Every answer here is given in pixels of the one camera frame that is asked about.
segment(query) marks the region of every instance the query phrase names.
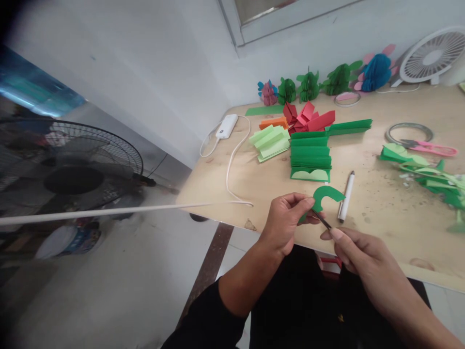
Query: white stick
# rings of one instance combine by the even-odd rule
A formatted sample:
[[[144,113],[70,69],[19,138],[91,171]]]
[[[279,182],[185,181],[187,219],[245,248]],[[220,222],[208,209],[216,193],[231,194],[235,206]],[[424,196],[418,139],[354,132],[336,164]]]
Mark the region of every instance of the white stick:
[[[201,203],[201,204],[187,204],[187,205],[109,208],[109,209],[92,210],[92,211],[76,211],[76,212],[63,212],[63,213],[49,213],[49,214],[44,214],[44,215],[33,215],[33,216],[6,217],[6,218],[0,218],[0,226],[13,225],[13,224],[49,222],[49,221],[60,221],[60,220],[66,220],[66,219],[96,217],[96,216],[105,216],[105,215],[114,215],[114,214],[123,214],[123,213],[146,212],[146,211],[155,211],[159,209],[169,209],[169,208],[199,207],[199,206],[218,205],[218,204],[242,204],[242,205],[249,205],[253,207],[253,204],[247,201],[225,201],[225,202],[219,202],[219,203]]]
[[[352,186],[354,185],[355,172],[352,171],[347,182],[347,188],[345,189],[345,199],[339,207],[339,221],[344,223],[345,217],[347,216],[347,210],[349,209],[350,195],[352,194]]]

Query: window frame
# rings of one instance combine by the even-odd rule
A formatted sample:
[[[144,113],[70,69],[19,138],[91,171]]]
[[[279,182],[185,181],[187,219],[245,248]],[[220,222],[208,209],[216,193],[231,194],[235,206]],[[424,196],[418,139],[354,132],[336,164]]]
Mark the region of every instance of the window frame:
[[[235,1],[218,0],[236,47],[244,46],[265,36],[360,1],[363,0],[299,0],[242,24]]]

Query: white bucket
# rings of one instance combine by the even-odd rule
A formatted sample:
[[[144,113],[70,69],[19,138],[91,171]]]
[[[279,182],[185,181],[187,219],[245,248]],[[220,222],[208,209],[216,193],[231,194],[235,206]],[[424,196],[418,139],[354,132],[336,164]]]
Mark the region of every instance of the white bucket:
[[[104,240],[100,230],[64,225],[55,230],[42,243],[35,254],[37,259],[85,254],[97,249]]]

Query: hand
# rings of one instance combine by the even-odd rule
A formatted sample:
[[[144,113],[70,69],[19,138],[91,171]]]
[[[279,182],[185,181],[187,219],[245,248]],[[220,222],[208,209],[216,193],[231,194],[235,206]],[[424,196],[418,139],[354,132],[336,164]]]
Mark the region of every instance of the hand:
[[[320,236],[334,240],[334,251],[346,268],[358,274],[367,295],[388,320],[413,320],[425,303],[405,277],[385,243],[348,228],[333,228]]]
[[[300,193],[287,194],[273,199],[259,242],[273,251],[282,253],[283,256],[288,255],[294,246],[294,232],[295,228],[300,225],[300,218],[307,214],[303,224],[320,222],[312,212],[309,212],[314,204],[315,199]],[[326,217],[323,212],[320,215],[323,218]]]

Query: black sleeve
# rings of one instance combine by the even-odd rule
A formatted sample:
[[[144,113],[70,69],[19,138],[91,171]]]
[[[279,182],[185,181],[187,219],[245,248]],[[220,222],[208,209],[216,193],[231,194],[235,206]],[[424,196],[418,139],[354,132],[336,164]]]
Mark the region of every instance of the black sleeve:
[[[218,281],[192,303],[181,326],[169,336],[162,349],[235,348],[246,319],[226,309],[219,296]]]

